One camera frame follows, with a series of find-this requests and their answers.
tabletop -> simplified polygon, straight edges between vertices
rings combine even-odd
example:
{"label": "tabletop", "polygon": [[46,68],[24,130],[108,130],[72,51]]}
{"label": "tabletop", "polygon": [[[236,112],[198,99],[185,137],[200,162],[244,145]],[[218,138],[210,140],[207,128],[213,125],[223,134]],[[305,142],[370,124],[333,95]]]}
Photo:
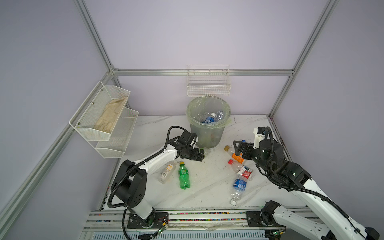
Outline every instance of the tabletop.
{"label": "tabletop", "polygon": [[[157,180],[162,169],[148,177],[145,198],[156,210],[260,209],[269,200],[279,202],[287,208],[305,206],[292,193],[278,189],[262,176],[252,160],[245,160],[243,164],[253,169],[253,179],[248,181],[243,198],[237,205],[230,204],[236,173],[228,164],[230,156],[224,151],[224,147],[233,146],[234,140],[253,142],[255,127],[271,127],[266,115],[231,115],[230,118],[231,123],[225,127],[220,143],[202,162],[176,159],[178,162],[185,162],[188,168],[191,182],[189,189],[179,187],[178,166],[165,184]],[[139,116],[119,165],[127,159],[142,159],[160,149],[164,145],[168,128],[173,125],[190,131],[186,116]],[[181,130],[172,130],[170,138],[179,136],[180,133]],[[121,200],[114,197],[112,203],[121,203]]]}

beige cloth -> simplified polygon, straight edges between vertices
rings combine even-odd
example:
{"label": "beige cloth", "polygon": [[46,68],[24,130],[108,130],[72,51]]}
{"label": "beige cloth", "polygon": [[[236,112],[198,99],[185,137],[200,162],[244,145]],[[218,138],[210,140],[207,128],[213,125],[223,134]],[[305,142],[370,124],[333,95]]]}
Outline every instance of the beige cloth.
{"label": "beige cloth", "polygon": [[103,132],[112,133],[112,129],[118,121],[118,116],[124,107],[127,98],[128,97],[123,97],[110,101],[105,106],[103,113],[93,128]]}

two-tier wall basket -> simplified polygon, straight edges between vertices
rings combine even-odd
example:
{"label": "two-tier wall basket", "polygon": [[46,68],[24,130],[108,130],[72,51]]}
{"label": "two-tier wall basket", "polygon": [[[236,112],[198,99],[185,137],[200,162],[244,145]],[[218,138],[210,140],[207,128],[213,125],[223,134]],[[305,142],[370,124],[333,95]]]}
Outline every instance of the two-tier wall basket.
{"label": "two-tier wall basket", "polygon": [[[116,86],[105,86],[101,82],[95,88],[97,87],[101,88],[83,115],[76,119],[75,114],[70,120],[70,125],[103,158],[121,158],[128,146],[139,112],[125,107],[130,93],[128,90]],[[104,112],[107,111],[106,106],[111,104],[115,104],[112,106],[115,108],[106,114]]]}
{"label": "two-tier wall basket", "polygon": [[188,65],[187,96],[229,96],[229,65]]}

orange bottle label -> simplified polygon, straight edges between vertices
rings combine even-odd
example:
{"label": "orange bottle label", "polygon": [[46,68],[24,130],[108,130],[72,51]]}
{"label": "orange bottle label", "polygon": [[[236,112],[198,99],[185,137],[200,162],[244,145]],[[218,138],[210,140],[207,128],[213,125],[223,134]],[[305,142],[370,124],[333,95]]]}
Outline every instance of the orange bottle label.
{"label": "orange bottle label", "polygon": [[236,156],[236,154],[232,154],[232,158],[242,164],[244,162],[244,159],[241,157],[242,155],[243,155],[242,153],[240,153],[240,156]]}

green plastic bottle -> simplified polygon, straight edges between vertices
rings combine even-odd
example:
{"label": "green plastic bottle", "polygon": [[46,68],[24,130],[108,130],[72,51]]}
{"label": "green plastic bottle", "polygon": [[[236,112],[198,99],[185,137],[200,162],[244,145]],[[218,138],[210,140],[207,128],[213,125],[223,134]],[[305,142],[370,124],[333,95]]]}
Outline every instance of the green plastic bottle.
{"label": "green plastic bottle", "polygon": [[180,180],[181,189],[187,189],[191,187],[191,182],[189,181],[188,169],[185,167],[184,162],[180,162],[179,180]]}

